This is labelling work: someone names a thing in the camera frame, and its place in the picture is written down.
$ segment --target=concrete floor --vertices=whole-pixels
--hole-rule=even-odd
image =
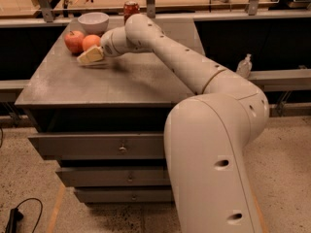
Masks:
[[[43,161],[27,136],[27,120],[13,127],[0,117],[0,232],[11,208],[26,198],[42,201],[36,232],[46,233],[178,233],[173,204],[81,204],[54,173],[57,164]],[[311,232],[311,116],[272,117],[266,129],[245,149],[245,163],[270,233]],[[40,211],[37,201],[19,207],[24,219],[18,232],[29,233]]]

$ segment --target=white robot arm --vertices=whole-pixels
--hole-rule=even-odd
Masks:
[[[269,117],[263,92],[143,15],[104,34],[101,47],[106,56],[153,52],[195,94],[173,108],[164,130],[182,232],[265,232],[242,156]]]

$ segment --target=can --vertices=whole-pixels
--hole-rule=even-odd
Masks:
[[[123,14],[124,14],[124,23],[128,20],[128,18],[134,14],[139,14],[140,8],[138,3],[134,1],[126,1],[123,6]]]

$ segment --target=plastic bottle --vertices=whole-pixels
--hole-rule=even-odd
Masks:
[[[244,79],[249,78],[252,70],[251,54],[247,53],[245,59],[242,59],[236,69],[236,73]]]

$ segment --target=bowl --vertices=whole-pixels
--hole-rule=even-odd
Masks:
[[[101,36],[107,30],[109,16],[101,12],[86,13],[78,17],[78,22],[87,34]]]

